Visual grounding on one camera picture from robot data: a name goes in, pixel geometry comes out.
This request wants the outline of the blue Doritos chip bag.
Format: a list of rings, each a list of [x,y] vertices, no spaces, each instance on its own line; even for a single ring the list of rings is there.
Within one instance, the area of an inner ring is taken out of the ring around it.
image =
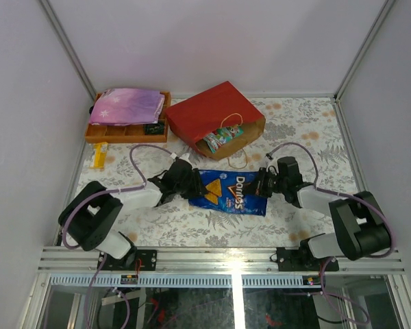
[[[208,192],[189,199],[191,206],[235,215],[266,215],[267,199],[244,192],[255,180],[256,172],[200,170],[199,174]]]

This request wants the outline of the red paper bag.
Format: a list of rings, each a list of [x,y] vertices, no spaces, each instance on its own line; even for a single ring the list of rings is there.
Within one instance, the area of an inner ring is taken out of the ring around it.
[[[172,133],[198,154],[219,161],[257,140],[264,132],[264,115],[230,82],[223,82],[166,110]],[[204,141],[219,128],[236,126],[242,134],[212,152]]]

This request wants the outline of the yellow snack packet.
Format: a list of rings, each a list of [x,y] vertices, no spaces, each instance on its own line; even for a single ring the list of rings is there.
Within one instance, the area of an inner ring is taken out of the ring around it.
[[[96,143],[93,145],[93,155],[90,168],[103,169],[105,167],[105,159],[108,152],[108,143]]]

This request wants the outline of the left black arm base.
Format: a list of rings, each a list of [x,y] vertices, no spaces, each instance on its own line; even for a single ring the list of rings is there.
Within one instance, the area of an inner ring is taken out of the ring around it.
[[[137,249],[121,259],[107,257],[103,271],[155,271],[158,259],[156,249]]]

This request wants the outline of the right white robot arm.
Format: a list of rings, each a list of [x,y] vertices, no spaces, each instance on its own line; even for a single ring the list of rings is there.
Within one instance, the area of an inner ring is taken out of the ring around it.
[[[277,193],[296,208],[312,210],[332,220],[333,233],[301,242],[298,259],[306,270],[316,269],[323,259],[330,257],[384,258],[394,251],[391,229],[372,193],[348,195],[305,182],[292,156],[274,159],[267,168],[260,168],[243,193],[265,199]]]

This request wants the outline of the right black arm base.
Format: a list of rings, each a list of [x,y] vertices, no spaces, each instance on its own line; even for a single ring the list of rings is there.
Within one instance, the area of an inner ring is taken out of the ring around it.
[[[315,258],[302,247],[297,249],[277,247],[269,260],[278,266],[279,271],[286,272],[320,272],[327,262],[327,258]]]

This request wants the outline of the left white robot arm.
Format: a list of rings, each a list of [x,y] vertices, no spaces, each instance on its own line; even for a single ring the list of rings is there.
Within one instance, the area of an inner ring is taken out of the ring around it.
[[[161,174],[147,178],[143,185],[108,190],[98,181],[88,183],[62,211],[58,223],[62,237],[76,242],[70,249],[97,250],[107,256],[103,269],[132,270],[140,267],[140,256],[132,240],[113,229],[122,210],[155,208],[176,196],[184,199],[208,193],[197,168],[181,158]]]

